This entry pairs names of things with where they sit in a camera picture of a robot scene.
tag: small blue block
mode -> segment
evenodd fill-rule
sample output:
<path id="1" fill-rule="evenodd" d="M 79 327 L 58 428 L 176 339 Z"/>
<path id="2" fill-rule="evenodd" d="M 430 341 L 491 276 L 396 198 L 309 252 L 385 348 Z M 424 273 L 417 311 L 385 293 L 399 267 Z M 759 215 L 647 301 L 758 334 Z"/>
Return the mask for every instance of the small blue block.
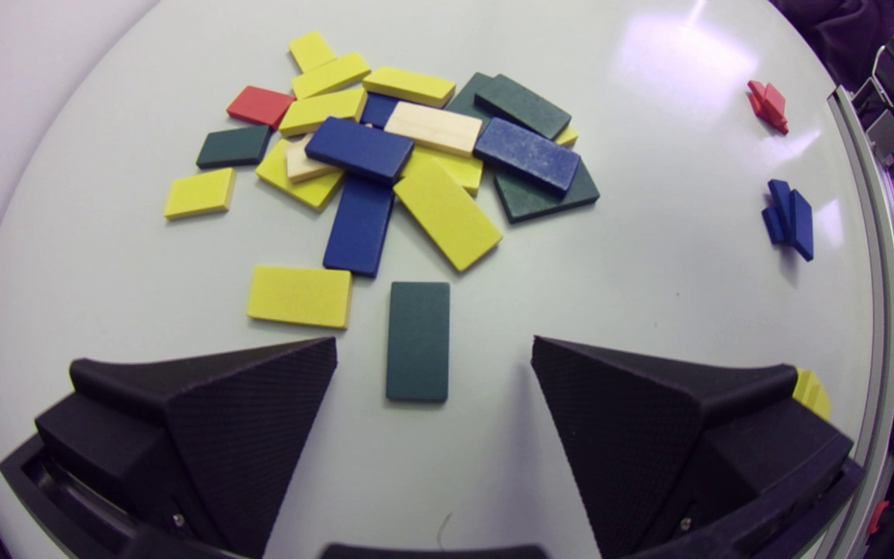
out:
<path id="1" fill-rule="evenodd" d="M 395 110 L 399 99 L 390 98 L 382 93 L 368 93 L 368 103 L 365 105 L 365 112 L 361 115 L 361 124 L 372 124 L 375 128 L 384 128 L 391 116 L 391 111 Z"/>
<path id="2" fill-rule="evenodd" d="M 772 202 L 778 212 L 781 230 L 784 231 L 784 237 L 788 240 L 792 237 L 792 202 L 788 198 L 790 196 L 788 183 L 784 180 L 771 179 L 768 181 L 768 190 L 771 191 Z"/>
<path id="3" fill-rule="evenodd" d="M 323 266 L 377 276 L 394 201 L 395 193 L 387 185 L 357 175 L 345 177 Z"/>
<path id="4" fill-rule="evenodd" d="M 393 185 L 412 155 L 412 140 L 331 116 L 306 144 L 306 155 Z"/>
<path id="5" fill-rule="evenodd" d="M 781 218 L 778 217 L 778 209 L 774 206 L 767 206 L 761 212 L 764 217 L 764 226 L 768 228 L 768 237 L 771 237 L 771 244 L 777 245 L 785 243 L 785 231 L 781 229 Z"/>
<path id="6" fill-rule="evenodd" d="M 526 130 L 493 117 L 475 142 L 475 155 L 563 197 L 571 188 L 581 156 Z"/>
<path id="7" fill-rule="evenodd" d="M 788 236 L 788 243 L 810 262 L 813 260 L 813 206 L 798 190 L 792 190 L 791 205 L 792 234 Z"/>

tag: round white table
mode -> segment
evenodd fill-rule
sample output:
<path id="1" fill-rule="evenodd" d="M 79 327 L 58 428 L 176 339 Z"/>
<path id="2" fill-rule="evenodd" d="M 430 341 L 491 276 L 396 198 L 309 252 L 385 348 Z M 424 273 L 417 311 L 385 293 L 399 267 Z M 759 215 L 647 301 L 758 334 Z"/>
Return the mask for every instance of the round white table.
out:
<path id="1" fill-rule="evenodd" d="M 348 330 L 246 318 L 253 266 L 322 266 L 337 200 L 316 214 L 248 167 L 226 214 L 170 224 L 164 201 L 172 180 L 196 172 L 208 132 L 242 125 L 224 109 L 245 85 L 287 91 L 287 42 L 312 29 L 372 68 L 459 88 L 475 71 L 518 79 L 572 114 L 574 149 L 602 197 L 510 226 L 483 180 L 476 201 L 504 237 L 462 275 L 397 204 L 377 279 L 355 279 Z M 752 113 L 750 78 L 784 93 L 787 137 Z M 71 359 L 336 335 L 340 364 L 266 556 L 315 557 L 340 541 L 532 542 L 553 557 L 598 557 L 529 366 L 535 334 L 810 368 L 833 399 L 831 421 L 858 438 L 878 294 L 832 91 L 765 1 L 164 1 L 61 111 L 1 227 L 0 460 L 70 392 Z M 770 244 L 771 178 L 812 203 L 815 261 Z M 442 407 L 384 397 L 394 280 L 452 284 Z M 15 557 L 61 556 L 1 475 L 0 531 Z"/>

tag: yellow block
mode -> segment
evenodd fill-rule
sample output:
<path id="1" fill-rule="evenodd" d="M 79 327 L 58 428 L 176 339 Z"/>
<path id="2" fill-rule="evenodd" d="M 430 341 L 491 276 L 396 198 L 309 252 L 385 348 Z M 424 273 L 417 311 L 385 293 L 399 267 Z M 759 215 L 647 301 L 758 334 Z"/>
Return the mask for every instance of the yellow block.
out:
<path id="1" fill-rule="evenodd" d="M 345 328 L 350 309 L 348 270 L 255 266 L 248 298 L 251 318 Z"/>
<path id="2" fill-rule="evenodd" d="M 405 168 L 402 169 L 402 176 L 415 173 L 416 169 L 431 160 L 439 163 L 447 171 L 447 174 L 450 174 L 461 187 L 468 191 L 468 194 L 471 194 L 472 198 L 478 196 L 478 187 L 482 184 L 483 162 L 475 157 L 452 155 L 446 151 L 423 148 L 418 145 L 412 148 L 412 155 L 409 156 Z"/>
<path id="3" fill-rule="evenodd" d="M 361 88 L 298 99 L 288 107 L 281 123 L 278 124 L 278 131 L 284 137 L 307 134 L 319 128 L 328 116 L 359 121 L 365 111 L 366 100 L 368 92 Z"/>
<path id="4" fill-rule="evenodd" d="M 434 78 L 432 75 L 416 74 L 415 71 L 382 66 L 365 78 L 365 89 L 442 109 L 451 95 L 454 95 L 454 82 Z"/>
<path id="5" fill-rule="evenodd" d="M 458 272 L 475 264 L 503 238 L 471 196 L 435 161 L 420 165 L 393 190 Z"/>
<path id="6" fill-rule="evenodd" d="M 313 70 L 337 59 L 337 54 L 333 53 L 319 31 L 312 31 L 289 41 L 288 50 L 291 50 L 295 64 L 299 65 L 301 71 Z"/>
<path id="7" fill-rule="evenodd" d="M 226 212 L 234 195 L 234 178 L 237 173 L 228 168 L 174 181 L 164 205 L 164 217 L 176 220 Z"/>
<path id="8" fill-rule="evenodd" d="M 343 172 L 330 173 L 321 177 L 311 178 L 298 184 L 288 180 L 288 169 L 285 161 L 285 151 L 288 149 L 289 142 L 278 141 L 276 145 L 267 152 L 262 162 L 255 169 L 258 177 L 262 180 L 273 184 L 278 190 L 283 191 L 292 198 L 309 206 L 317 212 L 322 212 L 330 203 L 330 199 L 337 193 L 340 187 L 340 179 L 343 178 Z"/>
<path id="9" fill-rule="evenodd" d="M 578 141 L 578 130 L 572 128 L 571 124 L 564 127 L 564 130 L 561 130 L 561 134 L 557 134 L 557 138 L 554 138 L 554 143 L 563 145 L 565 148 L 571 148 L 576 141 Z"/>
<path id="10" fill-rule="evenodd" d="M 295 99 L 311 98 L 320 93 L 336 92 L 345 86 L 360 82 L 372 69 L 361 53 L 344 54 L 337 60 L 328 61 L 319 68 L 292 78 Z"/>
<path id="11" fill-rule="evenodd" d="M 809 410 L 813 410 L 817 416 L 823 420 L 830 420 L 830 412 L 833 411 L 833 402 L 830 402 L 830 396 L 823 388 L 823 382 L 817 377 L 813 371 L 806 369 L 797 369 L 799 372 L 799 381 L 795 383 L 795 390 L 792 397 L 806 406 Z"/>

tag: wooden block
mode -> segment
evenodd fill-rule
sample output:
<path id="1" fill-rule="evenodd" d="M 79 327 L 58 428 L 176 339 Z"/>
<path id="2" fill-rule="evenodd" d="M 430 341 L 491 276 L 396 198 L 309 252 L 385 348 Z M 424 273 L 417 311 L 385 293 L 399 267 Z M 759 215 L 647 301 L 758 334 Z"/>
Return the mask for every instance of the wooden block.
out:
<path id="1" fill-rule="evenodd" d="M 494 181 L 510 223 L 524 222 L 587 206 L 599 199 L 599 190 L 595 187 L 592 174 L 585 168 L 585 163 L 578 164 L 574 180 L 571 181 L 571 187 L 564 198 L 558 198 L 510 173 L 496 174 Z"/>
<path id="2" fill-rule="evenodd" d="M 287 141 L 278 141 L 271 148 L 271 151 L 264 156 L 264 160 L 255 169 L 255 173 L 258 173 L 258 177 L 278 190 L 283 191 L 317 212 L 322 212 L 327 204 L 330 203 L 333 195 L 337 193 L 338 188 L 340 188 L 341 178 L 344 177 L 344 173 L 338 171 L 302 181 L 298 184 L 293 183 L 288 180 L 287 163 L 285 161 L 285 152 L 287 152 L 289 145 Z"/>
<path id="3" fill-rule="evenodd" d="M 296 75 L 292 78 L 292 91 L 295 92 L 295 99 L 336 92 L 337 89 L 360 82 L 371 70 L 361 53 L 344 54 L 319 68 Z"/>
<path id="4" fill-rule="evenodd" d="M 248 85 L 227 107 L 227 114 L 248 123 L 267 124 L 271 130 L 278 130 L 278 123 L 281 123 L 281 117 L 285 116 L 293 100 L 295 98 L 291 95 Z"/>
<path id="5" fill-rule="evenodd" d="M 337 54 L 330 49 L 319 31 L 312 31 L 289 41 L 288 50 L 301 71 L 313 70 L 328 61 L 337 60 Z"/>
<path id="6" fill-rule="evenodd" d="M 233 169 L 220 169 L 174 181 L 164 205 L 164 217 L 176 220 L 226 212 L 234 195 L 235 178 Z"/>
<path id="7" fill-rule="evenodd" d="M 196 165 L 199 169 L 256 165 L 263 159 L 270 139 L 271 127 L 267 124 L 210 132 Z"/>
<path id="8" fill-rule="evenodd" d="M 322 161 L 309 159 L 306 155 L 306 144 L 313 139 L 313 134 L 306 134 L 305 138 L 295 143 L 289 144 L 285 148 L 285 169 L 288 173 L 288 180 L 292 182 L 302 182 L 315 177 L 329 175 L 340 169 L 333 165 L 327 165 Z"/>
<path id="9" fill-rule="evenodd" d="M 398 180 L 411 152 L 409 138 L 340 118 L 327 118 L 306 144 L 312 159 L 387 185 Z"/>
<path id="10" fill-rule="evenodd" d="M 248 316 L 296 325 L 347 327 L 351 273 L 344 269 L 255 266 Z"/>
<path id="11" fill-rule="evenodd" d="M 391 284 L 386 397 L 444 402 L 450 357 L 450 283 Z"/>
<path id="12" fill-rule="evenodd" d="M 551 139 L 556 138 L 571 121 L 571 115 L 554 103 L 502 74 L 478 89 L 475 103 L 485 107 L 489 113 L 504 116 Z"/>
<path id="13" fill-rule="evenodd" d="M 556 196 L 567 194 L 581 160 L 570 149 L 499 117 L 493 117 L 478 138 L 475 155 Z"/>
<path id="14" fill-rule="evenodd" d="M 436 162 L 398 181 L 394 191 L 458 272 L 475 264 L 503 238 L 471 196 Z"/>
<path id="15" fill-rule="evenodd" d="M 345 92 L 328 93 L 315 98 L 298 99 L 288 107 L 288 113 L 278 124 L 278 131 L 284 137 L 308 134 L 316 130 L 329 116 L 361 120 L 365 111 L 368 92 L 361 88 L 348 89 Z"/>
<path id="16" fill-rule="evenodd" d="M 377 276 L 394 201 L 388 185 L 355 175 L 345 178 L 323 266 Z"/>
<path id="17" fill-rule="evenodd" d="M 482 121 L 449 110 L 401 102 L 388 117 L 384 130 L 412 138 L 427 148 L 469 157 L 482 130 Z"/>
<path id="18" fill-rule="evenodd" d="M 365 113 L 361 115 L 361 124 L 372 124 L 375 128 L 384 128 L 391 111 L 398 105 L 398 99 L 380 93 L 368 93 Z"/>
<path id="19" fill-rule="evenodd" d="M 409 176 L 409 173 L 431 160 L 439 163 L 447 171 L 447 174 L 450 174 L 461 187 L 468 191 L 468 194 L 471 194 L 472 198 L 478 196 L 478 187 L 482 184 L 482 170 L 485 163 L 475 157 L 452 155 L 452 153 L 423 148 L 418 145 L 412 149 L 412 155 L 405 163 L 405 169 L 402 169 L 402 176 Z"/>
<path id="20" fill-rule="evenodd" d="M 450 110 L 451 113 L 474 116 L 481 120 L 482 127 L 485 127 L 489 120 L 492 120 L 492 113 L 482 109 L 481 106 L 475 105 L 475 92 L 478 92 L 478 89 L 482 89 L 490 81 L 492 81 L 492 78 L 489 75 L 476 71 L 475 75 L 472 75 L 471 79 L 464 85 L 464 88 L 461 88 L 461 91 L 454 95 L 454 99 L 447 103 L 446 110 Z"/>
<path id="21" fill-rule="evenodd" d="M 454 82 L 450 79 L 434 78 L 432 75 L 416 74 L 415 71 L 400 70 L 382 66 L 377 68 L 363 82 L 369 92 L 382 93 L 391 98 L 418 102 L 420 105 L 447 105 L 454 95 Z"/>
<path id="22" fill-rule="evenodd" d="M 561 134 L 557 134 L 557 138 L 554 138 L 554 143 L 563 145 L 565 148 L 571 148 L 576 141 L 578 141 L 578 130 L 572 128 L 571 124 L 564 127 L 564 130 L 561 130 Z"/>

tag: small red block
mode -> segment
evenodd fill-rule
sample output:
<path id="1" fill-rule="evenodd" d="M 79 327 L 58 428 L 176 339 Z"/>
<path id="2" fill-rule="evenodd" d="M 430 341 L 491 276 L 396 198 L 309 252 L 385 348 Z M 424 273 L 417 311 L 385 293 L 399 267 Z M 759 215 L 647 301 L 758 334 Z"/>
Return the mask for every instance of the small red block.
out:
<path id="1" fill-rule="evenodd" d="M 248 85 L 230 103 L 227 113 L 233 118 L 246 120 L 248 123 L 267 124 L 273 130 L 278 130 L 278 123 L 281 123 L 281 117 L 285 116 L 285 111 L 293 100 L 295 98 L 291 95 Z"/>

